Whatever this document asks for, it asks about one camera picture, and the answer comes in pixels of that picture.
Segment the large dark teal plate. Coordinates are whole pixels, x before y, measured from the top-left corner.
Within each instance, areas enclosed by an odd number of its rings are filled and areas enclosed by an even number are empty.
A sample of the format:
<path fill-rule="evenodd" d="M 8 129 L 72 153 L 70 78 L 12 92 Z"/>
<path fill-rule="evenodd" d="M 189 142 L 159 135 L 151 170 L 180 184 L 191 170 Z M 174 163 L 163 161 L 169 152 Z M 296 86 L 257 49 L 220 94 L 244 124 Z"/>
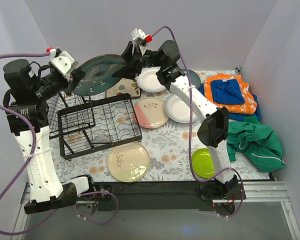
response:
<path fill-rule="evenodd" d="M 113 74 L 125 66 L 126 61 L 117 54 L 104 54 L 87 60 L 77 68 L 80 74 L 85 75 L 72 93 L 85 97 L 107 91 L 121 79 Z"/>

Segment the black wire dish rack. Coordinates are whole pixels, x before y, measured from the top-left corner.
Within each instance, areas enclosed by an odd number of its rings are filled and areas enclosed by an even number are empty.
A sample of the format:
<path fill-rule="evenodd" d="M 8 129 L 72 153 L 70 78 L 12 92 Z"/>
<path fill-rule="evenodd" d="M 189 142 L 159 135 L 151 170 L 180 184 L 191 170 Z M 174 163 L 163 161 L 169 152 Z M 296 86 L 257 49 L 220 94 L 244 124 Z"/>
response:
<path fill-rule="evenodd" d="M 48 105 L 50 146 L 65 160 L 143 138 L 127 93 L 103 99 L 59 93 Z"/>

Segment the cream green plate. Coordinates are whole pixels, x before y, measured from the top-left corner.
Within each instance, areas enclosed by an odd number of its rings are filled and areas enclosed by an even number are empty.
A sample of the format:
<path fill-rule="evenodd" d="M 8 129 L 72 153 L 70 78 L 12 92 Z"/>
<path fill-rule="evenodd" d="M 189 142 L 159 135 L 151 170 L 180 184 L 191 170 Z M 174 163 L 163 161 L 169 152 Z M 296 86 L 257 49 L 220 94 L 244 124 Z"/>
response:
<path fill-rule="evenodd" d="M 137 142 L 114 147 L 107 158 L 109 173 L 118 181 L 132 183 L 143 178 L 150 167 L 147 149 Z"/>

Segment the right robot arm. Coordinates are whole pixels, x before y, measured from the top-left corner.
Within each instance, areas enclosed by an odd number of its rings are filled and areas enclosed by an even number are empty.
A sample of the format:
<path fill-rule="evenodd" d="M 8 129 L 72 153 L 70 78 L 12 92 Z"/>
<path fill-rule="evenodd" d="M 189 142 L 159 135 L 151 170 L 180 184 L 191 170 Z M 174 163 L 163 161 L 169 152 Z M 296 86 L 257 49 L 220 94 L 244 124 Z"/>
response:
<path fill-rule="evenodd" d="M 114 73 L 115 77 L 133 79 L 144 67 L 158 67 L 159 83 L 177 95 L 194 113 L 201 125 L 197 131 L 199 140 L 208 148 L 215 170 L 213 180 L 217 195 L 222 199 L 232 196 L 238 186 L 238 174 L 231 168 L 227 151 L 229 111 L 207 100 L 189 82 L 189 77 L 178 66 L 181 54 L 177 43 L 166 40 L 158 50 L 146 48 L 145 40 L 129 41 L 121 54 L 125 66 Z"/>

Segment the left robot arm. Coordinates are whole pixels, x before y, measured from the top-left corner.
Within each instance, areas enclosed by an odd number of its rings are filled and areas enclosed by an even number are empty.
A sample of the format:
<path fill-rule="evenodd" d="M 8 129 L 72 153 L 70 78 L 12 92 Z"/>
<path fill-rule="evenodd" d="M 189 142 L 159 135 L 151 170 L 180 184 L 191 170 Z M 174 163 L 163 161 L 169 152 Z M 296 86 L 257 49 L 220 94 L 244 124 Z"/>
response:
<path fill-rule="evenodd" d="M 41 66 L 39 72 L 50 70 L 46 76 L 32 72 L 26 59 L 16 59 L 3 67 L 4 79 L 10 89 L 4 97 L 9 128 L 19 144 L 30 185 L 26 214 L 34 214 L 73 206 L 77 197 L 91 200 L 96 187 L 88 174 L 61 183 L 58 179 L 50 148 L 50 127 L 47 100 L 60 92 L 68 93 L 73 83 L 51 63 Z"/>

